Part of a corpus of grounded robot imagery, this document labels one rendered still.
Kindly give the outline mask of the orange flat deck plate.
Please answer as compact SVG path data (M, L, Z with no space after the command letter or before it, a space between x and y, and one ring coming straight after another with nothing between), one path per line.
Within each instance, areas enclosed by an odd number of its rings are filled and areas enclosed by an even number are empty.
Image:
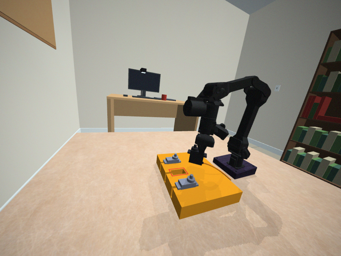
M189 163L190 154L157 154L156 163L179 219L239 202L242 190L217 169Z

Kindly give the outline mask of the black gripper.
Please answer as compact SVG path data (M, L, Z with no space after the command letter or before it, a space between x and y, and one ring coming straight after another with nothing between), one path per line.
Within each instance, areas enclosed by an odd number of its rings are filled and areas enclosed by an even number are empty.
M199 155L203 155L204 151L207 147L214 147L215 140L213 136L210 136L210 131L213 128L213 125L216 124L216 119L206 118L201 116L200 125L198 129L198 135L195 139L195 144L198 146Z

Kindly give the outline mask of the dark grey micro servo with orange cable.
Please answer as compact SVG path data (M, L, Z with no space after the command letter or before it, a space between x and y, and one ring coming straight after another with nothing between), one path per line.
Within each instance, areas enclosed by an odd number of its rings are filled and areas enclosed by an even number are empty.
M209 165L215 169L217 169L218 171L220 171L222 174L224 174L229 180L231 180L225 173L223 173L221 170L219 170L218 168L208 164L208 163L204 163L203 162L203 158L207 158L207 153L203 153L203 155L199 155L199 150L196 144L194 144L194 146L192 146L191 150L189 149L188 154L190 154L189 157L189 163L193 163L193 164L197 164L202 166L202 164L206 164Z

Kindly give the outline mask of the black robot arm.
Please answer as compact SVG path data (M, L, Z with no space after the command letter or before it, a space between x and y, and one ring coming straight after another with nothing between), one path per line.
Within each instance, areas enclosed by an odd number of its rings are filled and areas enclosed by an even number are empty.
M244 78L228 81L208 83L197 97L188 96L183 105L185 116L197 116L216 119L219 106L224 106L221 99L229 93L244 89L246 94L246 109L240 122L237 133L229 138L228 152L232 153L230 161L226 162L235 169L245 167L243 159L250 156L248 150L248 134L255 120L258 109L266 103L271 94L269 86L261 81L258 76L247 76ZM228 136L225 124L215 124L210 131L210 135L215 134L221 140Z

